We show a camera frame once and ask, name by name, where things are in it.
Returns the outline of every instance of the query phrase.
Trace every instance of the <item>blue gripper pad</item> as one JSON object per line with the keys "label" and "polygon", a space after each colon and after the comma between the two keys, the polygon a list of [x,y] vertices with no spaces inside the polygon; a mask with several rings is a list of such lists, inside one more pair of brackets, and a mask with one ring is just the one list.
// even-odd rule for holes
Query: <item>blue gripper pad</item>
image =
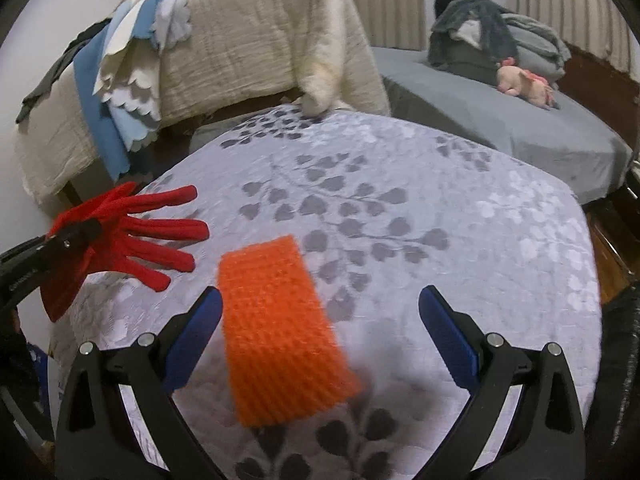
{"label": "blue gripper pad", "polygon": [[473,394],[480,384],[480,357],[456,323],[455,317],[460,314],[452,310],[433,285],[420,293],[418,310],[454,382]]}
{"label": "blue gripper pad", "polygon": [[191,307],[191,319],[167,352],[162,389],[167,395],[187,385],[193,369],[222,318],[220,291],[209,286]]}

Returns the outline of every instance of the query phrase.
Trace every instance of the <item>white cloth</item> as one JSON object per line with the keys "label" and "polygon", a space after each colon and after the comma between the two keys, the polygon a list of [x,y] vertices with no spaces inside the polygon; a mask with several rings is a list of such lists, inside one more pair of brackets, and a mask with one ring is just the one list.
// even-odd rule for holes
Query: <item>white cloth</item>
{"label": "white cloth", "polygon": [[[389,115],[353,0],[187,0],[192,35],[162,55],[161,126],[298,86],[318,115],[339,102]],[[14,131],[24,186],[38,202],[97,155],[69,66]]]}
{"label": "white cloth", "polygon": [[480,47],[480,36],[482,34],[482,25],[480,20],[466,20],[460,25],[458,30],[450,31],[449,35],[452,40],[466,41],[472,47],[482,50]]}

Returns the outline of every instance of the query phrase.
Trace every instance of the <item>red glove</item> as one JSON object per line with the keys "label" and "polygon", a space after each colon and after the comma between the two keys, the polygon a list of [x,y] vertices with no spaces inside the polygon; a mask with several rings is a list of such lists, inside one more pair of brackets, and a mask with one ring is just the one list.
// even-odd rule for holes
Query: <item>red glove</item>
{"label": "red glove", "polygon": [[129,215],[190,202],[198,195],[196,188],[185,186],[164,193],[129,196],[135,187],[134,182],[127,182],[56,218],[49,236],[69,224],[88,218],[99,220],[102,234],[84,253],[71,256],[68,262],[54,269],[47,283],[40,287],[42,303],[50,320],[57,321],[66,312],[85,278],[94,272],[115,270],[131,274],[156,292],[169,286],[171,278],[131,257],[182,272],[191,272],[195,268],[195,261],[189,253],[135,237],[206,240],[209,228],[203,221],[145,220]]}

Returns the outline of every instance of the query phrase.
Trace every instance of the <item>white flower pattern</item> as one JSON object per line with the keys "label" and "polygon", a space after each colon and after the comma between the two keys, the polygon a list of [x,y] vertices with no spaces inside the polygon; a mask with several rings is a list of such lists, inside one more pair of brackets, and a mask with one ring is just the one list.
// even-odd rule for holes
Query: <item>white flower pattern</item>
{"label": "white flower pattern", "polygon": [[552,262],[561,262],[575,271],[586,270],[588,278],[581,281],[571,274],[567,297],[576,312],[595,312],[600,305],[598,282],[593,266],[593,250],[587,226],[575,218],[562,222],[558,212],[562,202],[556,190],[546,182],[525,182],[516,171],[510,172],[513,194],[492,193],[489,200],[476,203],[483,218],[493,218],[499,211],[505,217],[522,224],[529,215],[537,224],[530,227],[530,235],[519,241],[520,254],[526,262],[546,255]]}

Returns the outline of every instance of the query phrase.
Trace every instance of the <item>bed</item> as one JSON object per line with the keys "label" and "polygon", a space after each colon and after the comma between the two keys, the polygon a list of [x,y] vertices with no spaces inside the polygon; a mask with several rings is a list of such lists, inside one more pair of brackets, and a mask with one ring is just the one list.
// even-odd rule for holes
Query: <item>bed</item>
{"label": "bed", "polygon": [[[56,323],[51,351],[65,375],[85,340],[118,348],[157,333],[216,283],[222,254],[293,234],[365,388],[349,404],[251,432],[237,424],[217,330],[174,401],[229,478],[374,478],[381,464],[392,479],[412,478],[467,398],[418,316],[418,294],[430,283],[512,344],[558,341],[586,418],[600,355],[598,285],[584,215],[557,178],[420,124],[346,110],[307,119],[280,105],[143,192],[186,184],[198,187],[196,201],[148,215],[208,222],[209,240],[182,245],[195,272],[170,272],[162,293],[115,273],[90,276]],[[146,457],[162,465],[130,391],[123,394]],[[515,401],[512,392],[483,463]]]}
{"label": "bed", "polygon": [[374,48],[392,115],[511,155],[568,184],[581,204],[623,182],[631,148],[586,108],[556,92],[541,110],[491,86],[424,65],[426,53]]}

